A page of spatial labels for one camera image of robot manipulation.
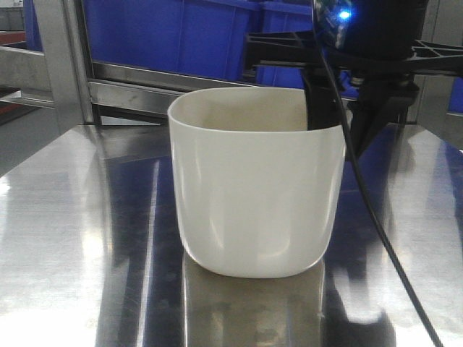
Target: stainless steel post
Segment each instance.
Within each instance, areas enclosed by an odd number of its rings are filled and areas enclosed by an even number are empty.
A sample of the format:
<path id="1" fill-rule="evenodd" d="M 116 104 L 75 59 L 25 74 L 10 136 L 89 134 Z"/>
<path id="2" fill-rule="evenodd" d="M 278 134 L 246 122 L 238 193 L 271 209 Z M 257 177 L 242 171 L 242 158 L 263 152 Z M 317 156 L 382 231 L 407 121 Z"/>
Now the stainless steel post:
<path id="1" fill-rule="evenodd" d="M 88 88 L 93 73 L 81 1 L 35 0 L 34 5 L 60 131 L 95 123 Z"/>
<path id="2" fill-rule="evenodd" d="M 460 46 L 463 38 L 463 1 L 430 0 L 422 39 Z M 421 88 L 416 104 L 410 108 L 409 121 L 417 121 L 434 134 L 458 145 L 463 132 L 463 118 L 448 114 L 453 78 L 417 77 Z"/>

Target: cup rim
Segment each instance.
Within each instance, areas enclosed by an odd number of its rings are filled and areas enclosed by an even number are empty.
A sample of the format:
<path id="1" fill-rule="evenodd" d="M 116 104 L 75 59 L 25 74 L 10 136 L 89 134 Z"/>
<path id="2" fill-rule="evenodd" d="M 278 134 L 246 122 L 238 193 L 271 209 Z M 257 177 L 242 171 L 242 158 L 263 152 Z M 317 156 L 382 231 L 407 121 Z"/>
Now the cup rim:
<path id="1" fill-rule="evenodd" d="M 167 116 L 168 116 L 168 119 L 169 119 L 169 122 L 173 122 L 173 123 L 176 123 L 176 124 L 179 124 L 183 127 L 186 127 L 186 128 L 191 128 L 191 129 L 196 129 L 198 131 L 204 131 L 204 132 L 217 132 L 217 133 L 226 133 L 226 134 L 253 134 L 253 135 L 256 135 L 256 134 L 262 134 L 262 135 L 277 135 L 277 134 L 307 134 L 307 133 L 313 133 L 313 132 L 325 132 L 325 131 L 328 131 L 328 130 L 332 130 L 332 129 L 335 129 L 335 128 L 339 128 L 341 127 L 341 124 L 337 124 L 335 126 L 332 126 L 332 127 L 328 127 L 328 128 L 323 128 L 323 129 L 313 129 L 313 130 L 294 130 L 294 131 L 287 131 L 287 130 L 284 130 L 284 131 L 272 131 L 272 132 L 269 132 L 269 131 L 255 131 L 255 130 L 252 130 L 252 131 L 242 131 L 242 130 L 223 130 L 223 129 L 211 129 L 211 128 L 205 128 L 205 127 L 197 127 L 195 125 L 191 125 L 191 124 L 187 124 L 183 121 L 180 121 L 178 119 L 175 119 L 174 116 L 172 115 L 172 109 L 175 107 L 175 105 L 177 104 L 178 100 L 183 98 L 183 97 L 190 97 L 191 95 L 193 94 L 196 94 L 196 93 L 206 93 L 208 91 L 211 91 L 211 90 L 222 90 L 222 91 L 225 91 L 225 90 L 236 90 L 236 89 L 250 89 L 250 88 L 262 88 L 262 89 L 272 89 L 272 90 L 285 90 L 285 91 L 288 91 L 288 90 L 293 90 L 293 91 L 300 91 L 302 92 L 301 89 L 297 89 L 297 88 L 284 88 L 284 87 L 259 87 L 259 86 L 249 86 L 249 87 L 219 87 L 219 88 L 205 88 L 205 89 L 199 89 L 199 90 L 194 90 L 192 92 L 188 92 L 188 93 L 185 93 L 181 96 L 179 96 L 177 99 L 175 99 L 171 105 L 169 106 L 169 108 L 167 109 Z"/>

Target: metal frame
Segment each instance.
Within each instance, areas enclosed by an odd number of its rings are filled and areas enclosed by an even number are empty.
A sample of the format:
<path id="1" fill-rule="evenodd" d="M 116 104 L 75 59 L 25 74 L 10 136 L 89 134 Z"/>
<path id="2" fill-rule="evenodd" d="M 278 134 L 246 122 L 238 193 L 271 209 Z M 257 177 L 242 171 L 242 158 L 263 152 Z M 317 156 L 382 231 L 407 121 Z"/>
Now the metal frame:
<path id="1" fill-rule="evenodd" d="M 0 87 L 21 89 L 0 100 L 55 108 L 61 132 L 77 124 L 99 124 L 98 106 L 159 119 L 166 118 L 167 107 L 182 93 L 251 85 L 92 61 L 81 0 L 34 0 L 34 5 L 44 53 L 0 47 Z M 461 17 L 463 2 L 430 0 L 422 38 L 461 44 Z M 421 94 L 408 120 L 442 136 L 450 117 L 452 79 L 428 77 L 417 83 Z M 130 112 L 122 114 L 131 118 Z"/>

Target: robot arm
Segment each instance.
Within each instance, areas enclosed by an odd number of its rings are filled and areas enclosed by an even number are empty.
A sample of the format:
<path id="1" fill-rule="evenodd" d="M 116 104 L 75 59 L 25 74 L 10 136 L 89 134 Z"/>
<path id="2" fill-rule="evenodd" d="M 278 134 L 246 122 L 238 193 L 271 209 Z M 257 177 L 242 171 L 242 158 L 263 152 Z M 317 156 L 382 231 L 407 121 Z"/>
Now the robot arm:
<path id="1" fill-rule="evenodd" d="M 313 31 L 251 34 L 247 68 L 300 68 L 309 129 L 339 123 L 334 93 L 321 54 L 338 74 L 348 71 L 359 92 L 348 104 L 351 136 L 360 156 L 390 121 L 406 114 L 419 89 L 416 74 L 463 75 L 463 48 L 426 43 L 420 37 L 428 0 L 313 0 Z"/>

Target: black cable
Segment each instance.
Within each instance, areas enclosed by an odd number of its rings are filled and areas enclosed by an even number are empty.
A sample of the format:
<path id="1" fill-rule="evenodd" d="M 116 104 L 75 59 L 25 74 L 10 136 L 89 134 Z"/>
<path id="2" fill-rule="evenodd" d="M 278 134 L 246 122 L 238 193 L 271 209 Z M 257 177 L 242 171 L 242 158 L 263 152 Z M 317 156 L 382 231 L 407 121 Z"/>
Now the black cable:
<path id="1" fill-rule="evenodd" d="M 354 170 L 354 175 L 357 180 L 357 184 L 359 187 L 360 194 L 362 195 L 363 201 L 365 203 L 365 206 L 368 210 L 368 213 L 370 214 L 370 217 L 373 221 L 373 224 L 375 225 L 375 229 L 378 233 L 379 238 L 383 242 L 384 247 L 386 248 L 386 251 L 388 252 L 388 256 L 391 259 L 394 267 L 396 268 L 397 273 L 399 274 L 400 280 L 402 281 L 402 284 L 405 287 L 405 291 L 407 292 L 415 310 L 418 313 L 418 316 L 421 319 L 421 322 L 425 326 L 426 331 L 428 332 L 428 335 L 430 339 L 433 341 L 434 346 L 436 347 L 443 347 L 443 344 L 441 342 L 441 339 L 439 338 L 436 330 L 433 327 L 433 324 L 429 320 L 428 315 L 426 314 L 425 309 L 422 307 L 422 304 L 420 300 L 418 299 L 417 294 L 415 293 L 415 290 L 412 287 L 412 284 L 410 283 L 407 274 L 404 271 L 404 268 L 400 264 L 399 258 L 396 255 L 396 252 L 394 251 L 391 242 L 389 241 L 389 238 L 386 235 L 386 232 L 384 231 L 383 226 L 381 225 L 381 222 L 378 219 L 378 216 L 375 213 L 375 210 L 373 208 L 373 205 L 370 201 L 370 197 L 368 195 L 368 190 L 365 184 L 365 180 L 363 179 L 362 172 L 360 170 L 359 163 L 357 161 L 357 157 L 355 156 L 355 150 L 354 150 L 354 145 L 352 144 L 352 138 L 350 137 L 350 130 L 349 130 L 349 123 L 347 121 L 347 115 L 346 115 L 346 110 L 344 109 L 344 105 L 342 103 L 341 96 L 339 94 L 338 88 L 336 86 L 336 78 L 334 76 L 333 69 L 331 66 L 328 64 L 326 61 L 325 54 L 323 53 L 323 49 L 321 48 L 321 45 L 318 42 L 317 34 L 315 32 L 315 26 L 314 26 L 314 34 L 315 34 L 315 40 L 317 41 L 317 48 L 320 53 L 321 60 L 323 62 L 323 66 L 326 69 L 326 72 L 328 73 L 328 81 L 330 83 L 331 88 L 334 91 L 334 97 L 336 104 L 339 109 L 339 115 L 340 115 L 340 121 L 341 121 L 341 127 L 342 127 L 342 132 L 344 133 L 344 139 L 346 141 L 346 149 L 347 149 L 347 155 L 349 156 L 350 162 L 352 164 L 352 168 Z"/>

